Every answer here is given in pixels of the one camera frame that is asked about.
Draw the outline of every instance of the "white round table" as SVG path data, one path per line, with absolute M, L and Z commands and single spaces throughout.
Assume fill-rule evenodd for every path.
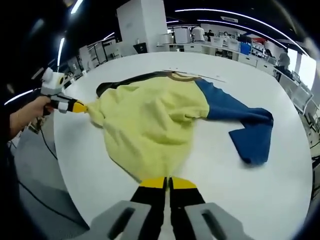
M 312 191 L 307 136 L 294 105 L 274 77 L 252 66 L 200 53 L 157 52 L 109 61 L 81 77 L 65 94 L 85 103 L 103 82 L 118 82 L 161 70 L 208 76 L 218 88 L 250 108 L 274 117 L 268 161 L 258 167 L 240 159 L 228 132 L 239 122 L 198 119 L 190 156 L 174 173 L 195 183 L 204 200 L 240 220 L 256 240 L 286 240 L 304 223 Z M 130 200 L 138 183 L 106 151 L 103 130 L 88 114 L 54 113 L 54 139 L 65 185 L 88 225 L 120 200 Z M 170 212 L 159 239 L 174 239 Z

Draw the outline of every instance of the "blue bin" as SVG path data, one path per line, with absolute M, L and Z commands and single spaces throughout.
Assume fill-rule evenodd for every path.
M 240 53 L 249 55 L 251 51 L 251 46 L 249 44 L 246 44 L 244 42 L 241 42 L 240 44 Z

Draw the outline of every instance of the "white desk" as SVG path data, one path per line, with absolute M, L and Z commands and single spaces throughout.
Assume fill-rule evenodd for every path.
M 100 83 L 170 69 L 224 80 L 206 79 L 247 106 L 273 114 L 270 153 L 263 166 L 248 167 L 240 159 L 228 134 L 242 128 L 240 123 L 199 119 L 191 154 L 175 175 L 194 182 L 206 202 L 215 202 L 240 220 L 255 240 L 289 239 L 309 208 L 312 162 L 298 113 L 272 76 L 217 56 L 157 52 L 109 61 L 65 93 L 87 103 L 96 99 Z M 54 138 L 65 185 L 89 225 L 118 201 L 131 199 L 138 183 L 108 157 L 102 130 L 87 114 L 55 112 Z M 173 239 L 168 211 L 164 218 L 159 239 Z

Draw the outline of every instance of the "yellow and blue sweatshirt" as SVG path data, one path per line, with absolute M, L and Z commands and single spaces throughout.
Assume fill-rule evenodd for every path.
M 103 83 L 97 94 L 88 105 L 91 120 L 103 128 L 110 158 L 139 180 L 173 173 L 190 152 L 198 118 L 239 120 L 244 128 L 229 135 L 241 159 L 253 165 L 268 160 L 272 114 L 202 78 L 155 72 Z

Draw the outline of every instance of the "blue sleeve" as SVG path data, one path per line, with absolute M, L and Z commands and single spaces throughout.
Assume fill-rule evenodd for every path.
M 231 95 L 204 79 L 195 83 L 209 105 L 209 120 L 239 120 L 243 129 L 229 135 L 240 157 L 247 164 L 260 165 L 268 160 L 274 119 L 263 108 L 249 108 Z

